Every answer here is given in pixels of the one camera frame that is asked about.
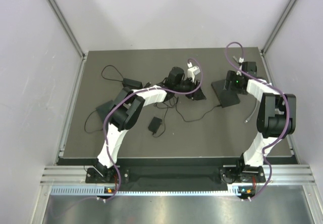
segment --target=purple cable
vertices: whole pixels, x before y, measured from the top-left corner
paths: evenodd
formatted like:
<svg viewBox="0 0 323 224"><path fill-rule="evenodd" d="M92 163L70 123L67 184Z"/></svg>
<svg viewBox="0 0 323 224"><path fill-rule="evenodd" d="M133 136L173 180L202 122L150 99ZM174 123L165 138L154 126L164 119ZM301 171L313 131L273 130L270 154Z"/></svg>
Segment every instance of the purple cable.
<svg viewBox="0 0 323 224"><path fill-rule="evenodd" d="M239 71L239 72L241 72L242 74L244 74L245 76L247 76L248 78L250 78L250 79L253 79L253 80L255 80L255 81L257 81L257 82L259 82L259 83L261 83L261 84L264 84L264 82L263 81L261 81L261 80L259 80L259 79L257 79L257 78L255 78L255 77L253 77L253 76L251 76L251 75L249 75L249 74L247 74L246 72L244 72L244 71L242 71L242 70L240 70L237 66L235 66L235 64L230 60L230 58L229 58L229 55L228 55L228 49L229 49L229 46L231 46L232 44L237 44L237 45L239 45L240 46L240 48L241 48L241 50L242 50L242 58L244 57L244 50L243 50L243 46L240 44L240 43L238 43L238 42L236 42L236 41L233 41L233 42L230 42L227 46L226 46L226 50L225 50L225 55L226 55L226 59L227 59L227 61L229 62L229 64L231 64L231 66L233 67L233 68L235 68L237 71ZM273 89L273 90L275 90L275 91L277 91L281 96L282 96L282 98L283 98L283 100L284 100L284 102L285 102L285 107L286 107L286 123L285 123L285 126L284 126L284 128L283 128L283 131L282 131L282 133L279 135L279 137L273 142L273 143L271 143L271 144L269 144L268 146L266 146L266 147L264 147L263 149L262 149L262 155L263 155L263 161L265 162L265 163L267 163L268 165L269 165L269 176L268 176L268 178L267 178L267 180L266 180L266 182L265 182L265 184L263 185L263 187L251 198L251 199L254 199L255 197L257 197L262 191L264 191L264 189L266 188L266 186L268 185L268 183L270 182L270 180L271 180L271 178L272 178L272 173L273 173L273 168L272 168L272 165L270 164L270 162L266 159L266 157L265 157L265 150L266 149L268 149L268 148L270 148L270 147L273 147L273 146L275 146L280 140L282 140L282 138L284 137L284 135L285 135L285 133L287 132L287 128L288 128L288 123L289 123L289 113L290 113L290 110L289 110L289 105L288 105L288 101L287 101L287 98L286 98L286 96L284 95L284 93L280 90L280 89L278 89L278 88L276 88L276 87L274 87L273 85L270 85L270 84L266 84L266 86L267 87L269 87L270 89Z"/></svg>
<svg viewBox="0 0 323 224"><path fill-rule="evenodd" d="M115 198L115 196L116 196L116 193L119 191L119 188L120 188L120 186L121 186L121 174L120 174L120 171L119 171L119 169L118 169L118 167L117 167L117 165L115 164L115 162L113 161L113 159L112 159L112 157L111 157L111 155L110 155L110 153L109 153L109 147L108 147L108 140L107 140L107 134L106 134L106 124L107 124L107 121L108 121L108 119L111 117L111 115L120 107L120 106L122 106L128 99L130 99L132 96L134 96L134 95L136 95L136 94L138 94L138 93L142 93L142 92L146 92L146 91L152 91L152 90L157 90L157 89L162 89L162 90L164 90L164 91L168 91L168 92L170 92L170 93L175 93L175 94L192 94L192 93L194 93L196 90L198 90L200 87L201 87L201 85L202 85L202 82L203 82L203 70L202 70L202 68L201 68L201 65L200 65L200 63L196 60L196 59L194 59L194 58L190 58L190 59L188 59L187 60L187 62L190 62L190 60L193 60L193 61L195 61L195 63L199 66L199 68L200 68L200 71L201 71L201 80L200 80L200 84L196 87L196 89L194 89L194 90L192 90L192 91L190 91L190 92L177 92L177 91L173 91L173 90L170 90L170 89L165 89L165 88L162 88L162 87L155 87L155 88L152 88L152 89L142 89L142 90L138 90L138 91L136 91L136 92L133 92L133 93L131 93L130 95L128 95L126 98L124 98L119 104L117 104L116 105L116 107L114 107L110 112L109 112L109 114L106 116L106 118L105 118L105 120L104 120L104 122L103 122L103 133L104 133L104 139L105 139L105 142L106 142L106 152L107 152L107 155L108 155L108 157L109 157L109 159L110 159L110 161L111 161L111 163L113 164L113 166L114 166L114 168L116 169L116 172L117 172L117 174L118 174L118 179L119 179L119 183L118 183L118 185L117 185L117 189L113 192L113 194L112 194L112 196L109 198L109 199L106 199L106 201L110 201L110 200L112 200L113 198ZM54 219L58 219L58 218L60 218L61 216L63 216L63 215L65 215L66 214L66 212L67 211L69 211L71 208L73 208L74 206L76 206L76 205L78 205L79 203L81 203L82 201L84 201L84 200L88 200L88 199L96 199L96 197L94 197L94 196L89 196L89 197L85 197L85 198L83 198L83 199L80 199L80 200L78 200L78 201L76 201L74 204L72 204L70 207L68 207L66 210L64 210L63 211L63 213L61 213L60 215L57 215L57 216L55 216L54 215L54 213L53 213L53 209L52 209L52 205L50 206L50 213L51 213L51 215L52 215L52 217L54 218Z"/></svg>

